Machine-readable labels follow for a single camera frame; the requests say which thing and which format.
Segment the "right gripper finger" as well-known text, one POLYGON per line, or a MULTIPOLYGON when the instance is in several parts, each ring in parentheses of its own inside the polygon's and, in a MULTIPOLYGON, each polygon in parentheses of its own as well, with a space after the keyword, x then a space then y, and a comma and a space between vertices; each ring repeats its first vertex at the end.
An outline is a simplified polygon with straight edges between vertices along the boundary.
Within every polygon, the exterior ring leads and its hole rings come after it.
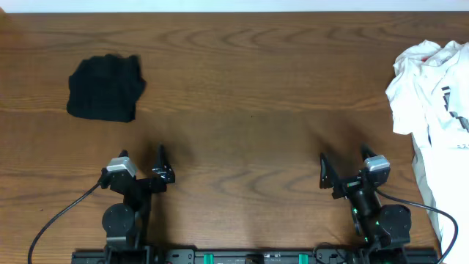
POLYGON ((339 181, 339 176, 324 153, 320 153, 320 188, 333 188, 339 181))
POLYGON ((376 153, 367 144, 361 145, 361 157, 363 161, 365 161, 368 158, 375 157, 375 156, 376 156, 376 153))

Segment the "white robot print t-shirt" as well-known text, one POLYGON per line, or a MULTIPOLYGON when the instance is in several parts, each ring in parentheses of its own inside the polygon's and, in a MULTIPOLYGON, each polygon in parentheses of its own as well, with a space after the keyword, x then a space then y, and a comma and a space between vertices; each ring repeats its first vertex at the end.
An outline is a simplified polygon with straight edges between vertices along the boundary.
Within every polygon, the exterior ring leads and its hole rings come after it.
POLYGON ((418 147, 468 148, 468 44, 425 40, 403 51, 385 94, 393 132, 418 147))

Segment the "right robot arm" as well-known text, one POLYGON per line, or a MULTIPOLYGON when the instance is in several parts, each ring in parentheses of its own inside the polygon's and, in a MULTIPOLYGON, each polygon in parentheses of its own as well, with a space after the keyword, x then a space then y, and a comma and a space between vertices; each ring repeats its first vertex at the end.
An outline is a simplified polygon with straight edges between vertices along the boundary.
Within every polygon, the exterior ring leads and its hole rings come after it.
POLYGON ((363 168, 357 175, 340 178, 324 153, 320 153, 320 188, 331 188, 334 199, 348 199, 355 231, 365 239, 365 246, 350 257, 352 263, 392 263, 404 260, 393 253, 410 242, 411 212, 404 205, 382 205, 377 188, 390 175, 390 162, 367 146, 361 148, 363 168))

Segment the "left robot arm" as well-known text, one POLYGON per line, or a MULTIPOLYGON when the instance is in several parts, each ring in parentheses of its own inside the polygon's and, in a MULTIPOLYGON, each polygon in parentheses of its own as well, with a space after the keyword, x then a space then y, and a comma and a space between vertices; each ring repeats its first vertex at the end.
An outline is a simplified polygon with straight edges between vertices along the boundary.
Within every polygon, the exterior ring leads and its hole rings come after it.
POLYGON ((121 194, 123 202, 110 206, 102 217, 106 232, 106 263, 159 263, 159 252, 147 243, 152 195, 175 182, 165 147, 158 146, 152 177, 138 179, 138 169, 123 150, 102 169, 98 185, 121 194))

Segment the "folded black cloth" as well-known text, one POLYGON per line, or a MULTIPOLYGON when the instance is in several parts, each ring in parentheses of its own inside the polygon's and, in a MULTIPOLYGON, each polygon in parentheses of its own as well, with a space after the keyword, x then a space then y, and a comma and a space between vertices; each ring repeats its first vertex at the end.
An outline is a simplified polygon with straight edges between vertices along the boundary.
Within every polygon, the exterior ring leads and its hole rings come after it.
POLYGON ((132 122, 146 81, 140 56, 114 54, 83 60, 68 79, 67 112, 74 117, 132 122))

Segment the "plain white t-shirt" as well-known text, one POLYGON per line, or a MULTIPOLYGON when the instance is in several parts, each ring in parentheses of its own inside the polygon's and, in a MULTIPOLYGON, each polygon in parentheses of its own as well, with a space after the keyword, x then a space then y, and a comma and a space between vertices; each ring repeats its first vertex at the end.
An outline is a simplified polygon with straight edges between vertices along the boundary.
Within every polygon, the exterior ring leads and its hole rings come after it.
POLYGON ((412 136, 413 171, 424 204, 455 218, 458 236, 445 263, 468 263, 468 140, 412 136))

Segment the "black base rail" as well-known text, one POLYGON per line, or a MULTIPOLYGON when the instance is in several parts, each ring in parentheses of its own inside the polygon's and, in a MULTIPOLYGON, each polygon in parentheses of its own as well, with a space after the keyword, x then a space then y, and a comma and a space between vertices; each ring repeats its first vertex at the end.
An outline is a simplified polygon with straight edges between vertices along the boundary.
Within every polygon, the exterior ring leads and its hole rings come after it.
POLYGON ((193 249, 162 250, 146 247, 139 251, 81 251, 71 256, 72 264, 431 264, 438 256, 432 249, 392 249, 359 252, 318 248, 311 251, 201 251, 193 249))

